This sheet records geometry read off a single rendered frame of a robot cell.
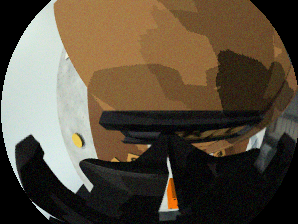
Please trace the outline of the yellow round disc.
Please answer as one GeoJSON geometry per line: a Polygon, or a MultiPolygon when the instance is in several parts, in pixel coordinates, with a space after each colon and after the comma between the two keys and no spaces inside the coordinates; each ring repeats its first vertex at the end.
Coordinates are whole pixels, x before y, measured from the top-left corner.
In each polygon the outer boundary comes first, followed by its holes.
{"type": "Polygon", "coordinates": [[[84,144],[84,140],[82,140],[82,137],[78,133],[73,133],[72,141],[78,148],[81,148],[82,144],[84,144]]]}

